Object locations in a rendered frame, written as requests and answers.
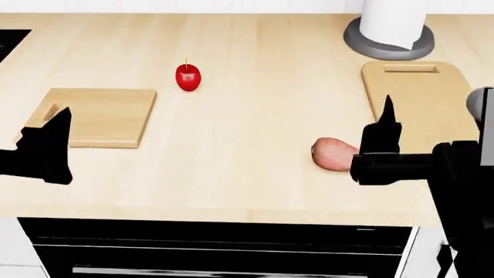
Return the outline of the black built-in oven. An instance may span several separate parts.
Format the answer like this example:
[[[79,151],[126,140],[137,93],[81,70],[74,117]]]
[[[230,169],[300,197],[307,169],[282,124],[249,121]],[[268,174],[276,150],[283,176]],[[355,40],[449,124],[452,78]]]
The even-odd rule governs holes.
[[[412,227],[21,217],[49,278],[394,278]]]

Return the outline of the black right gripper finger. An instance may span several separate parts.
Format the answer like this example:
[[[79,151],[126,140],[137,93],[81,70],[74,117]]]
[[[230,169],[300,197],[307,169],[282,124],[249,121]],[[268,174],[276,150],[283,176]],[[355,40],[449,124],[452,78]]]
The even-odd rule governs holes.
[[[386,96],[381,117],[374,124],[368,124],[362,133],[360,154],[400,152],[399,140],[401,123],[397,122],[391,97]]]

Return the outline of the white paper towel roll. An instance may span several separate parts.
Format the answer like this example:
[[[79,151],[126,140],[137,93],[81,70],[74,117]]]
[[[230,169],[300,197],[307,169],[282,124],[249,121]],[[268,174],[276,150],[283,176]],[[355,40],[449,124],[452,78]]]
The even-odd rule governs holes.
[[[360,33],[371,41],[410,50],[421,36],[428,0],[364,0]]]

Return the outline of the pink peach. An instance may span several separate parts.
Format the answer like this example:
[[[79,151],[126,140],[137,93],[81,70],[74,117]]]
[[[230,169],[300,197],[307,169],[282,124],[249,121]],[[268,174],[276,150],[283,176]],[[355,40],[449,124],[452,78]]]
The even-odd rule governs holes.
[[[318,138],[311,147],[314,163],[328,171],[348,172],[359,150],[336,138]]]

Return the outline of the black cooktop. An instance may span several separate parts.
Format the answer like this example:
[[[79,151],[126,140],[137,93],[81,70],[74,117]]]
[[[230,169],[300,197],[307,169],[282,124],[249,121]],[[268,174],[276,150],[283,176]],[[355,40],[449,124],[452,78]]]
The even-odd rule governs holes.
[[[0,29],[0,62],[2,62],[31,31],[31,29]]]

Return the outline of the rounded wooden cutting board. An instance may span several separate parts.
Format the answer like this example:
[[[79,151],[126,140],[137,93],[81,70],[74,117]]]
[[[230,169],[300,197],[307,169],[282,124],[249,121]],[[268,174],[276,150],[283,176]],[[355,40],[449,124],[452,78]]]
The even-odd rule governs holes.
[[[475,141],[479,130],[466,108],[471,87],[462,72],[446,62],[382,62],[362,66],[361,76],[379,118],[392,99],[402,124],[401,152],[428,153],[438,143]]]

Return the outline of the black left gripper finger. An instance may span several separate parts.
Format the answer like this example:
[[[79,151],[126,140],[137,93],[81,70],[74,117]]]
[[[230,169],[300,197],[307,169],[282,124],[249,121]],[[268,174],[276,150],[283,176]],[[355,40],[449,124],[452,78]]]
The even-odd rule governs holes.
[[[60,147],[67,148],[72,120],[70,109],[64,108],[42,127],[23,127],[20,147]]]

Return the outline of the square wooden cutting board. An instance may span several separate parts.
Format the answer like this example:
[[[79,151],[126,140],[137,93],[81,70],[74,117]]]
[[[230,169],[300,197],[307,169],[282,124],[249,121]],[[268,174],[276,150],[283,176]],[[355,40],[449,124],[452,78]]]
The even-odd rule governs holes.
[[[137,148],[156,99],[156,90],[52,88],[25,125],[42,127],[69,108],[70,147]]]

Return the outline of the white cabinet front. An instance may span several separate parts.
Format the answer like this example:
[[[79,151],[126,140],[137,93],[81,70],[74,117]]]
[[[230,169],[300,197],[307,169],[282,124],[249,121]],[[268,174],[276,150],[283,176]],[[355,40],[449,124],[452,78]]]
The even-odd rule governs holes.
[[[437,278],[441,270],[437,256],[447,244],[441,226],[413,227],[394,278]]]
[[[49,278],[15,217],[0,217],[0,278]]]

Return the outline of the red cherry with stem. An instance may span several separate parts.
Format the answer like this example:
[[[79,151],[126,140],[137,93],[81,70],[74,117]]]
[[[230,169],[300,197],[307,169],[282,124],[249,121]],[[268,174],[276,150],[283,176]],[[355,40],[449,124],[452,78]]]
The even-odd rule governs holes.
[[[184,64],[178,66],[175,71],[175,80],[183,91],[192,92],[201,83],[201,73],[196,66],[188,62],[188,57],[185,57]]]

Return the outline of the grey round towel holder base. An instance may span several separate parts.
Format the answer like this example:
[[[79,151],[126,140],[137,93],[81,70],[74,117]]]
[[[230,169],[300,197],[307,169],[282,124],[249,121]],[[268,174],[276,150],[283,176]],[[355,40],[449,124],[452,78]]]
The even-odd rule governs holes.
[[[345,43],[356,53],[374,59],[388,61],[410,61],[429,55],[435,47],[433,32],[426,25],[423,26],[420,38],[408,50],[398,46],[391,46],[367,39],[360,32],[361,17],[352,20],[343,33]]]

